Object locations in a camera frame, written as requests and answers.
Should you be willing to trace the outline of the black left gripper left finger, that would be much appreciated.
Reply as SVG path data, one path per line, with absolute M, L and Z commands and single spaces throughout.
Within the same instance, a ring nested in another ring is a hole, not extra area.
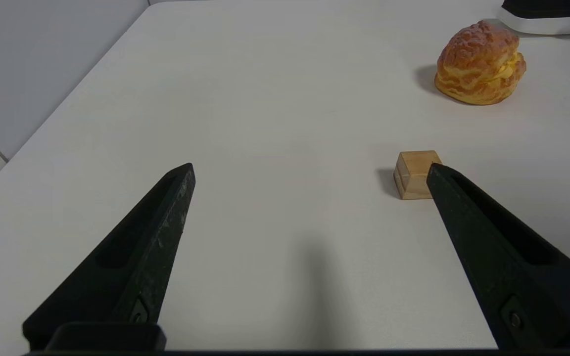
M 158 319 L 196 177 L 168 171 L 23 323 L 31 350 L 164 350 Z

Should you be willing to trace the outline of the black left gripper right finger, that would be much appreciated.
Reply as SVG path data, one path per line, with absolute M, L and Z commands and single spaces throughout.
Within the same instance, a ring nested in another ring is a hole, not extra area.
M 570 350 L 570 258 L 454 169 L 430 195 L 501 350 Z

